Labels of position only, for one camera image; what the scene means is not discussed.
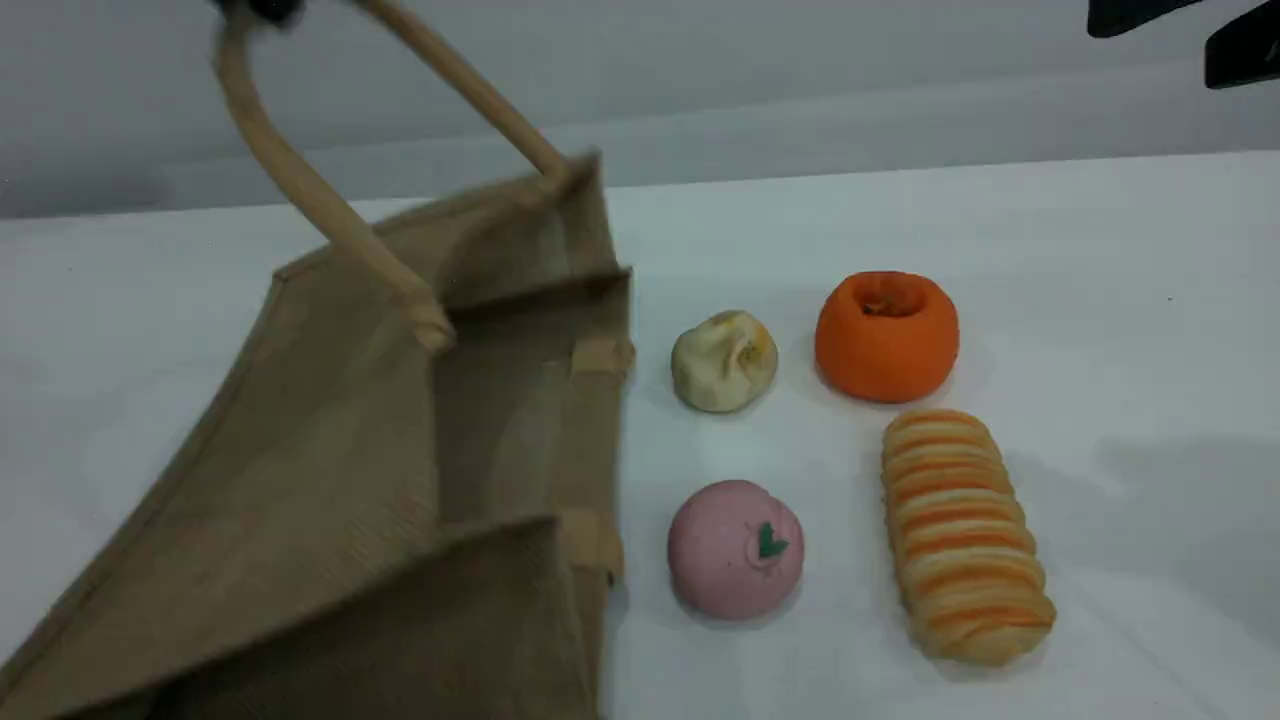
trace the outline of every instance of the toy food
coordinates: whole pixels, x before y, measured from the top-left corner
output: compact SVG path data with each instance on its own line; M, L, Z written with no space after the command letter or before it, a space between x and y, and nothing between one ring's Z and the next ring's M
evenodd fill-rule
M676 596L722 620L748 620L782 605L804 568L795 514L764 488L723 480L695 492L667 533Z
M881 480L911 625L941 657L1004 665L1057 618L1000 450L955 410L916 410L884 430Z
M708 413L741 410L778 372L769 331L744 310L717 313L676 340L671 375L676 395Z
M814 333L814 357L827 382L876 402L909 402L936 391L959 351L951 299L910 273L849 275L827 297Z

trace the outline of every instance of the gray wall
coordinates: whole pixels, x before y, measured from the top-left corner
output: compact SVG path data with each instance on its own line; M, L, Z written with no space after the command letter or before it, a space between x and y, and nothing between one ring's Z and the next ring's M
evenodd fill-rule
M1280 82L1201 85L1254 0L1126 36L1085 0L406 0L612 184L1280 147ZM335 0L256 53L278 124L351 197L521 168ZM276 201L209 70L207 0L4 0L0 215Z

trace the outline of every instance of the orange pumpkin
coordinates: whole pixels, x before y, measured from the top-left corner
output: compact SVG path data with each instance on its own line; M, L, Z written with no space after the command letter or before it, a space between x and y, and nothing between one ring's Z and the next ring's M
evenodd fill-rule
M827 382L874 402L910 402L938 389L959 352L951 299L910 273L849 275L827 297L814 334Z

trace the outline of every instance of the bread roll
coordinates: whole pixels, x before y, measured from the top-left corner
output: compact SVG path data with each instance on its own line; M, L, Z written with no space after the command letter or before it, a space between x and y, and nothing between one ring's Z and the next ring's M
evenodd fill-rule
M931 655L1005 665L1057 618L996 442L977 418L913 410L884 430L886 524L913 630Z

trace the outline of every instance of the black object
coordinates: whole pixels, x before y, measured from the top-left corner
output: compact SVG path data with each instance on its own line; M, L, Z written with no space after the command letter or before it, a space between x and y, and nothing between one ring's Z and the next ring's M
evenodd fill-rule
M1280 0L1226 23L1204 44L1204 87L1221 90L1280 77Z
M255 15L274 24L275 27L288 27L302 12L302 0L214 0L221 8L223 14L238 5L248 5Z
M1088 31L1093 37L1115 37L1199 0L1089 0Z

